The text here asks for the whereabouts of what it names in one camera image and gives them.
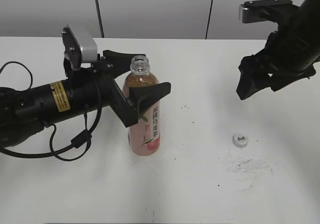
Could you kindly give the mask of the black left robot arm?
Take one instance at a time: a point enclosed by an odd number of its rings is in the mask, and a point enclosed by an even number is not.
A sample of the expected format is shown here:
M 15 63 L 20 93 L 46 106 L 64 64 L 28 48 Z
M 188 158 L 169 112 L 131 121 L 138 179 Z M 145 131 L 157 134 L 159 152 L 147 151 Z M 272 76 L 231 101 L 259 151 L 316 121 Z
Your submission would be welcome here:
M 0 89 L 0 144 L 21 144 L 56 124 L 99 107 L 110 106 L 125 127 L 138 123 L 144 113 L 171 92 L 164 82 L 149 87 L 131 87 L 125 96 L 115 79 L 130 71 L 133 54 L 105 50 L 88 68 L 72 70 L 63 62 L 65 80 L 17 91 Z

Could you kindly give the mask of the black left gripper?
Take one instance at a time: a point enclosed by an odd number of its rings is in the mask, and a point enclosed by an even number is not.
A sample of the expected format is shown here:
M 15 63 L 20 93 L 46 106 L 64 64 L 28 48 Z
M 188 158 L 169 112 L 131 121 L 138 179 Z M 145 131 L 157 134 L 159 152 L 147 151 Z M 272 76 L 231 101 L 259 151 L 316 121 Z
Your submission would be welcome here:
M 171 83 L 164 82 L 147 87 L 130 87 L 129 103 L 115 79 L 129 72 L 132 59 L 146 54 L 125 54 L 110 50 L 103 51 L 103 57 L 90 68 L 78 71 L 71 69 L 67 59 L 63 67 L 67 79 L 64 87 L 67 92 L 70 110 L 64 119 L 70 119 L 84 113 L 85 109 L 94 111 L 99 106 L 110 106 L 125 127 L 138 123 L 138 116 L 143 116 L 148 109 L 171 92 Z

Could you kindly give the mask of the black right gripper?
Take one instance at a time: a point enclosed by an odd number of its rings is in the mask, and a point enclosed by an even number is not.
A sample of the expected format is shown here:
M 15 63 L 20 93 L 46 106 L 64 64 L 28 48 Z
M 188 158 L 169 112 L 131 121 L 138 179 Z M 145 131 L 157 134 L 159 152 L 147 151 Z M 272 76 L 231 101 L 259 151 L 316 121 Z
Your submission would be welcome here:
M 309 79 L 316 74 L 315 62 L 315 35 L 288 30 L 273 32 L 261 51 L 241 60 L 236 93 L 245 100 L 265 88 L 275 92 L 298 80 Z

